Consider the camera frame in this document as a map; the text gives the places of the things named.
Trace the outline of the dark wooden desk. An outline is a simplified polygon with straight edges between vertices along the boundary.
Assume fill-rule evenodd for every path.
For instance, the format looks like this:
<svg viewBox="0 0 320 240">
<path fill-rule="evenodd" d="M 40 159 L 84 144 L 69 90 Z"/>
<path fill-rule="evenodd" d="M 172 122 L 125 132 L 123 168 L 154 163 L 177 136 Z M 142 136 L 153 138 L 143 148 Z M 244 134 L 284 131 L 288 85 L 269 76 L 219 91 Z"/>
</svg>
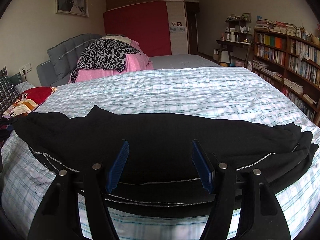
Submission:
<svg viewBox="0 0 320 240">
<path fill-rule="evenodd" d="M 252 30 L 248 25 L 251 20 L 244 20 L 242 18 L 235 17 L 234 19 L 228 19 L 225 21 L 226 28 L 224 35 L 217 40 L 219 45 L 217 62 L 222 63 L 222 52 L 226 51 L 229 59 L 229 64 L 236 61 L 241 63 L 241 66 L 247 67 L 249 55 L 252 51 Z M 245 51 L 245 57 L 240 58 L 232 55 L 234 48 L 242 49 Z"/>
</svg>

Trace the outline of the red wardrobe door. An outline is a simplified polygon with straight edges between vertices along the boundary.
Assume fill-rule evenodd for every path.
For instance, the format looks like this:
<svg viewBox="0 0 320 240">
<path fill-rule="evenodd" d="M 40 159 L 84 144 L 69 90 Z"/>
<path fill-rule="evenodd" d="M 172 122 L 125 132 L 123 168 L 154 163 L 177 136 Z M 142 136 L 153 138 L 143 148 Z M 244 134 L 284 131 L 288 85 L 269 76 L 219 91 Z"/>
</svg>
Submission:
<svg viewBox="0 0 320 240">
<path fill-rule="evenodd" d="M 106 34 L 124 35 L 139 43 L 148 56 L 171 55 L 169 19 L 165 1 L 129 5 L 103 14 Z"/>
</svg>

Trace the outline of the grey padded headboard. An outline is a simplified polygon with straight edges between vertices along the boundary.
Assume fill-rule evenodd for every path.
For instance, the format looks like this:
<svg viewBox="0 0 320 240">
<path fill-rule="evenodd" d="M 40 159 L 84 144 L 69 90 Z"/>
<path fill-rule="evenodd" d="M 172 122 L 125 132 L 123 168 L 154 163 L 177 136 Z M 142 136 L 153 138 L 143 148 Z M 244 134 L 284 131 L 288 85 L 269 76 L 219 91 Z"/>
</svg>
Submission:
<svg viewBox="0 0 320 240">
<path fill-rule="evenodd" d="M 99 34 L 81 34 L 49 48 L 49 60 L 36 68 L 40 84 L 45 87 L 67 84 L 83 50 L 101 37 Z"/>
</svg>

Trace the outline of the black pants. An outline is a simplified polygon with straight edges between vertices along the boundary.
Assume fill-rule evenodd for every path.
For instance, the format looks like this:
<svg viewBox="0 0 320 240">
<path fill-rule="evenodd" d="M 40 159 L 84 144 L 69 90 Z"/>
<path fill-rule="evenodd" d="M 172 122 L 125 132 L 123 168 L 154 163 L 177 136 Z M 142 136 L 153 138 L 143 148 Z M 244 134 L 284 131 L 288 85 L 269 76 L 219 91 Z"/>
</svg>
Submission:
<svg viewBox="0 0 320 240">
<path fill-rule="evenodd" d="M 84 194 L 84 173 L 99 163 L 120 177 L 106 204 L 150 217 L 202 216 L 214 195 L 202 186 L 192 142 L 208 157 L 240 172 L 259 169 L 274 193 L 299 180 L 318 150 L 300 126 L 156 113 L 118 115 L 94 106 L 84 117 L 33 112 L 14 130 L 33 156 L 54 174 L 66 170 Z"/>
</svg>

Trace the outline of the colourful floral quilt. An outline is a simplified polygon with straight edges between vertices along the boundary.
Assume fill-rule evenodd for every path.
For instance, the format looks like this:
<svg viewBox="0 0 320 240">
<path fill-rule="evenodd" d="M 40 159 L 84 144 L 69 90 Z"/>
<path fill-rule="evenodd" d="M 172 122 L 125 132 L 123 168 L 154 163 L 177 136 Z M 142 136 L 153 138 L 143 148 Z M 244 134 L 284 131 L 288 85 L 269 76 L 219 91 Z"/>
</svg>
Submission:
<svg viewBox="0 0 320 240">
<path fill-rule="evenodd" d="M 18 99 L 2 114 L 2 117 L 10 119 L 18 116 L 26 116 L 41 104 L 43 104 L 57 87 L 34 87 L 21 93 Z"/>
</svg>

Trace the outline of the wooden bookshelf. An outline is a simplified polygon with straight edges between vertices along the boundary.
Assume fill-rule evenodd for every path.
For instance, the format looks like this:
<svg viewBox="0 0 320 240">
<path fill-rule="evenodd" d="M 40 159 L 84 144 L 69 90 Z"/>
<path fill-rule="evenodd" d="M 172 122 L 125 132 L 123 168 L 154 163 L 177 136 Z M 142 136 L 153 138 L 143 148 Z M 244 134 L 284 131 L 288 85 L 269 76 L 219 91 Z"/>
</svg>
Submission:
<svg viewBox="0 0 320 240">
<path fill-rule="evenodd" d="M 319 41 L 303 27 L 258 19 L 253 72 L 287 96 L 319 125 Z"/>
</svg>

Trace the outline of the pink blanket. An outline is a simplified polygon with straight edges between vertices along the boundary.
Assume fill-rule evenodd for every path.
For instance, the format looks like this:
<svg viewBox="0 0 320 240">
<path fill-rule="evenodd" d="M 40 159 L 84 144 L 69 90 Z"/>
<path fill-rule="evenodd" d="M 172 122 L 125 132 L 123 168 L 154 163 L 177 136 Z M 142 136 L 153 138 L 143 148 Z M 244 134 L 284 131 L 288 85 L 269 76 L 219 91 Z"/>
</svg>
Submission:
<svg viewBox="0 0 320 240">
<path fill-rule="evenodd" d="M 153 70 L 153 62 L 138 42 L 121 35 L 104 36 L 89 44 L 80 54 L 69 83 L 143 70 Z"/>
</svg>

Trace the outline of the framed wedding photo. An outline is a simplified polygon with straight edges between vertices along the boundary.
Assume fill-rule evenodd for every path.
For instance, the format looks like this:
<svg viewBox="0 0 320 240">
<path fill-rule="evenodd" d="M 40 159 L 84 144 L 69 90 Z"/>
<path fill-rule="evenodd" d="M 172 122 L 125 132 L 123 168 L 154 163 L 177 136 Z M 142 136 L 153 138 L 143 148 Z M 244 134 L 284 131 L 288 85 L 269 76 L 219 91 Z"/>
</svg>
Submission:
<svg viewBox="0 0 320 240">
<path fill-rule="evenodd" d="M 55 13 L 89 17 L 88 0 L 56 0 Z"/>
</svg>

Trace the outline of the white wall socket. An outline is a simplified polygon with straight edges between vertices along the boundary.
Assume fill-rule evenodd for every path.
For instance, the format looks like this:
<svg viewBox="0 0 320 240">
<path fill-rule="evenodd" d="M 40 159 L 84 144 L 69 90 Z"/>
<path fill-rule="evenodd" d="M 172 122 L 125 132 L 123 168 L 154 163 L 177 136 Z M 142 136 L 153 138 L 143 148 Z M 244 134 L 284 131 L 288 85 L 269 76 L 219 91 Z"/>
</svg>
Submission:
<svg viewBox="0 0 320 240">
<path fill-rule="evenodd" d="M 32 71 L 32 67 L 31 67 L 30 63 L 25 64 L 22 67 L 20 67 L 20 74 L 21 75 L 27 74 L 30 71 Z"/>
</svg>

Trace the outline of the leopard print garment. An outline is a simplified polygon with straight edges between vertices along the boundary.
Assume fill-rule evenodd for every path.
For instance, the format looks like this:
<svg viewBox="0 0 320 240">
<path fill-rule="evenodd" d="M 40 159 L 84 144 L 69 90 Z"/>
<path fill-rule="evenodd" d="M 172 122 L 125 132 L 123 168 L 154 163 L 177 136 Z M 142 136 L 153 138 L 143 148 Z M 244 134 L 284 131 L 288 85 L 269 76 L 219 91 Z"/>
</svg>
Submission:
<svg viewBox="0 0 320 240">
<path fill-rule="evenodd" d="M 75 83 L 80 70 L 115 70 L 123 72 L 127 67 L 127 55 L 142 52 L 119 40 L 100 38 L 89 44 L 80 54 L 76 67 L 71 71 L 70 82 Z"/>
</svg>

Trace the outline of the dark plaid pillow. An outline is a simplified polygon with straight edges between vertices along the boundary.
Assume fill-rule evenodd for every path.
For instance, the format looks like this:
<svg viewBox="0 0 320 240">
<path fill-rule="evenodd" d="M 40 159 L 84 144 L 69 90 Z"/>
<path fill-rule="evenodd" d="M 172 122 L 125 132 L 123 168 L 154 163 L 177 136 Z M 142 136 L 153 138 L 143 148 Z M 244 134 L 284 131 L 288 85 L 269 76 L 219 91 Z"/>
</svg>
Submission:
<svg viewBox="0 0 320 240">
<path fill-rule="evenodd" d="M 1 69 L 0 78 L 1 115 L 17 100 L 19 93 L 7 74 L 6 67 Z"/>
</svg>

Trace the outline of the plaid bed sheet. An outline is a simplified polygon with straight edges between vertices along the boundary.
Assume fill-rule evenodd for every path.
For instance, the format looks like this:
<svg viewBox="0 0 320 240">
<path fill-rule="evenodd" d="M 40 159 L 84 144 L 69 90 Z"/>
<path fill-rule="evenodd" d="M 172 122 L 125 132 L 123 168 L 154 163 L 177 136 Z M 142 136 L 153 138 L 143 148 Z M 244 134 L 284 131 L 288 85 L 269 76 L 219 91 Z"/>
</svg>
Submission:
<svg viewBox="0 0 320 240">
<path fill-rule="evenodd" d="M 116 114 L 178 113 L 246 120 L 269 126 L 294 122 L 313 133 L 319 127 L 284 94 L 241 67 L 200 67 L 130 72 L 57 87 L 36 110 L 85 116 L 97 105 Z M 54 179 L 13 131 L 1 149 L 2 207 L 15 232 L 26 239 L 37 208 Z M 319 149 L 309 170 L 277 194 L 291 237 L 307 224 L 319 204 Z M 146 218 L 110 209 L 120 239 L 199 239 L 207 216 Z"/>
</svg>

